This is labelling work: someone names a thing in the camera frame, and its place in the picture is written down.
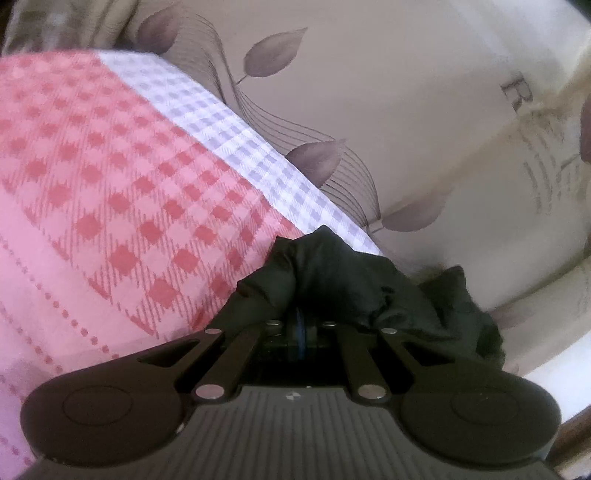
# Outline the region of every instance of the gingham trim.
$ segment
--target gingham trim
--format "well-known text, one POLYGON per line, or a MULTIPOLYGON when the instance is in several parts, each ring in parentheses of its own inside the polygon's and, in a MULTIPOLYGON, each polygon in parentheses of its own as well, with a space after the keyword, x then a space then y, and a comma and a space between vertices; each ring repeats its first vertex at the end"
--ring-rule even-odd
POLYGON ((152 106, 262 192, 303 233, 327 225, 353 249, 381 255, 302 173, 208 90, 153 54, 100 51, 102 62, 152 106))

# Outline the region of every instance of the purple leaf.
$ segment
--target purple leaf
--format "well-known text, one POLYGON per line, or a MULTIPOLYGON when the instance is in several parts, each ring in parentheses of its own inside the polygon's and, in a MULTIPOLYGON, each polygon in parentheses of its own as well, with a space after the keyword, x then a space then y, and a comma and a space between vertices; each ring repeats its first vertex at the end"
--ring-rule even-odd
POLYGON ((321 187, 339 166, 345 140, 311 142, 295 147, 285 157, 308 180, 321 187))
POLYGON ((306 30, 276 33, 255 43, 244 57, 244 73, 268 77, 283 70, 296 57, 306 30))
POLYGON ((181 18, 176 5, 150 15, 138 29, 139 49, 158 55, 165 53, 173 46, 180 24, 181 18))
POLYGON ((431 225, 443 211, 451 190, 436 190, 422 199, 382 218, 382 225, 394 232, 415 232, 431 225))
POLYGON ((591 163, 591 95, 587 97, 581 110, 581 160, 591 163))

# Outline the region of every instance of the pink blanket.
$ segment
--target pink blanket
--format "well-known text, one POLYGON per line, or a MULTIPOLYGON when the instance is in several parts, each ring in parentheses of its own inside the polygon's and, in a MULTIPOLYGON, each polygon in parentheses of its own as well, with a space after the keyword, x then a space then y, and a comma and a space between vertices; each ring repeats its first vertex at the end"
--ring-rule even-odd
POLYGON ((0 61, 0 478, 55 375, 202 328, 275 236, 378 249, 213 95, 149 54, 0 61))

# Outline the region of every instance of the black cloth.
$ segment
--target black cloth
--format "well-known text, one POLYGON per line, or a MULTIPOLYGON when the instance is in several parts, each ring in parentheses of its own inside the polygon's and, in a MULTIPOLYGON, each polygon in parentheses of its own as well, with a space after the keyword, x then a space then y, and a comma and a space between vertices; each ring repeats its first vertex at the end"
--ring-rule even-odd
POLYGON ((296 240, 277 237, 265 265, 238 282, 209 326, 233 336, 295 304, 323 320, 396 328, 498 367, 505 359, 499 330, 470 297, 461 267, 416 286, 389 259, 354 251, 326 226, 296 240))

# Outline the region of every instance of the brown wooden edge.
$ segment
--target brown wooden edge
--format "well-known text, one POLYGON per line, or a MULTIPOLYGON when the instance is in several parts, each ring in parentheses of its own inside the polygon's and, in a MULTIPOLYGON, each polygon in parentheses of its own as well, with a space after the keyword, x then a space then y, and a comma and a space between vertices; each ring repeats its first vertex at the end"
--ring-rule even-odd
POLYGON ((560 426, 546 461, 551 467, 562 464, 581 453, 589 439, 591 439, 591 406, 560 426))

